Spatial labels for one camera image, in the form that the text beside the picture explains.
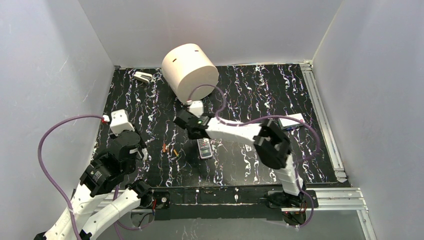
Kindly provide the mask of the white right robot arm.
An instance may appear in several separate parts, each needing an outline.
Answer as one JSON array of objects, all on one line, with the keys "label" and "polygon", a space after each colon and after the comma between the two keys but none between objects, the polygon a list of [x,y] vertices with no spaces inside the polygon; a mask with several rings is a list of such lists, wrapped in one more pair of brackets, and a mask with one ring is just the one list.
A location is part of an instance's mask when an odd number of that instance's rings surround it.
[{"label": "white right robot arm", "polygon": [[183,109],[173,122],[191,140],[224,140],[252,147],[262,164],[274,170],[285,194],[296,197],[303,194],[304,181],[295,168],[291,141],[274,120],[265,118],[246,124],[223,120],[211,113],[196,116]]}]

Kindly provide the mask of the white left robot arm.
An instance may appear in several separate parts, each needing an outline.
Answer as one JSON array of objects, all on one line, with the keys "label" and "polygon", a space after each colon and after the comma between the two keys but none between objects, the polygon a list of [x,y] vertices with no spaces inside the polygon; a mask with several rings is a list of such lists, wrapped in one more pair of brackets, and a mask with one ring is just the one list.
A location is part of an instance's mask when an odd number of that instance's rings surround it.
[{"label": "white left robot arm", "polygon": [[36,240],[96,240],[109,226],[131,210],[149,208],[154,203],[152,188],[142,179],[129,184],[124,192],[95,212],[99,204],[133,173],[136,162],[147,156],[145,144],[135,131],[125,130],[113,137],[80,177],[70,206]]}]

